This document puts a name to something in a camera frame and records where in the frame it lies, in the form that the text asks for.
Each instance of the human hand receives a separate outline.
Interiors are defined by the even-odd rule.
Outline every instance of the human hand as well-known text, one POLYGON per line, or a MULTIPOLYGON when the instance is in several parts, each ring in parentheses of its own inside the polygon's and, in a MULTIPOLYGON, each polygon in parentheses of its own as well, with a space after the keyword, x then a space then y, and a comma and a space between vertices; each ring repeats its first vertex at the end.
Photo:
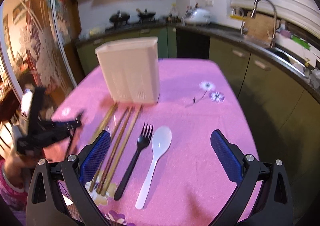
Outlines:
POLYGON ((23 187, 22 169, 35 168, 41 156, 22 156, 17 153, 14 147, 11 148, 9 155, 4 162, 4 172, 8 181, 15 187, 23 187))

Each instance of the table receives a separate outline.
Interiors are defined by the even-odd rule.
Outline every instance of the table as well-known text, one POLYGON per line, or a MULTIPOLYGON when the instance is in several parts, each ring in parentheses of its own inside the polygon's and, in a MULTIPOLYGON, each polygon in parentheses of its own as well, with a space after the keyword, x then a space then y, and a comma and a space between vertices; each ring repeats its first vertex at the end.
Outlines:
MULTIPOLYGON (((220 129, 230 143, 237 144, 244 154, 258 158, 257 150, 239 103, 219 67, 209 60, 166 59, 159 61, 160 98, 155 106, 145 106, 132 131, 106 197, 91 193, 100 211, 119 223, 129 226, 207 226, 223 208, 236 184, 230 182, 210 145, 213 130, 220 129), (223 94, 224 101, 213 102, 199 87, 212 82, 223 94), (137 161, 124 195, 119 201, 112 196, 126 171, 144 123, 155 129, 167 125, 172 130, 172 143, 159 160, 143 210, 135 203, 152 160, 151 144, 137 161)), ((68 120, 85 110, 84 127, 71 148, 77 154, 90 141, 113 101, 100 67, 92 71, 55 112, 54 120, 68 120)), ((120 104, 114 120, 127 105, 120 104)), ((107 128, 112 131, 114 122, 107 128)), ((52 161, 61 161, 68 141, 45 150, 52 161)), ((248 217, 260 184, 242 214, 248 217)))

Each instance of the beige box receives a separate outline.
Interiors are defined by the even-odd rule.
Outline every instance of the beige box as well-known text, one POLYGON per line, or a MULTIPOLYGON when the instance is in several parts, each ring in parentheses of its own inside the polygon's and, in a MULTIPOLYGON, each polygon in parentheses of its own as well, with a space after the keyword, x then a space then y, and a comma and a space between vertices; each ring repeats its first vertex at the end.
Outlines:
POLYGON ((156 104, 160 81, 158 38, 107 42, 96 48, 104 79, 114 101, 156 104))

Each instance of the spoon handle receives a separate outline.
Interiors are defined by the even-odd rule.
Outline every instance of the spoon handle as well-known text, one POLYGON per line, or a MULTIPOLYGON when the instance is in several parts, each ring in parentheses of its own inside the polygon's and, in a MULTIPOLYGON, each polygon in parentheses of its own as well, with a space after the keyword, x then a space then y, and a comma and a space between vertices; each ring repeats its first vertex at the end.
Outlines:
POLYGON ((151 180, 152 180, 152 176, 153 173, 155 171, 156 168, 156 164, 157 164, 157 160, 153 160, 149 169, 149 172, 146 176, 146 179, 143 182, 143 185, 141 187, 137 202, 136 202, 136 208, 138 210, 142 210, 144 203, 147 199, 148 193, 149 193, 149 189, 150 189, 150 185, 151 185, 151 180))
POLYGON ((133 169, 134 169, 134 167, 135 167, 135 165, 137 163, 137 160, 138 160, 138 157, 140 155, 140 152, 141 152, 140 149, 136 150, 136 153, 134 154, 134 156, 133 156, 133 158, 132 158, 132 160, 130 162, 130 165, 127 168, 127 171, 125 172, 125 174, 124 174, 124 176, 123 176, 123 178, 121 180, 121 183, 119 184, 119 186, 117 188, 117 191, 116 191, 115 196, 114 196, 115 201, 118 201, 121 198, 121 196, 122 196, 122 194, 124 192, 124 189, 127 186, 127 183, 128 183, 128 181, 130 179, 132 171, 133 171, 133 169))

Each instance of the small faucet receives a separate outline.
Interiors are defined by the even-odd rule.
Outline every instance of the small faucet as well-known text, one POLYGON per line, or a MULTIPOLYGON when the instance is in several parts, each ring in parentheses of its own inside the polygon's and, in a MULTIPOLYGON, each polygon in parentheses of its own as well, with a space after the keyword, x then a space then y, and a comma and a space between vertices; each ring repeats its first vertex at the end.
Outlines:
MULTIPOLYGON (((258 6, 258 3, 260 1, 263 1, 263 0, 255 0, 254 2, 254 5, 253 5, 253 10, 252 10, 252 13, 251 13, 251 18, 255 18, 256 17, 256 13, 257 13, 257 6, 258 6)), ((273 7, 273 12, 274 12, 274 24, 273 24, 273 34, 272 34, 272 40, 271 40, 271 43, 270 43, 270 48, 273 48, 276 44, 276 28, 277 28, 277 10, 276 10, 276 7, 275 5, 270 1, 270 0, 264 0, 264 1, 267 1, 268 3, 271 4, 271 6, 273 7)))
MULTIPOLYGON (((234 10, 239 10, 242 13, 241 17, 244 17, 244 11, 241 7, 235 6, 232 8, 231 12, 233 13, 234 10)), ((243 28, 244 28, 244 19, 242 19, 242 24, 241 24, 241 36, 243 35, 243 28)))

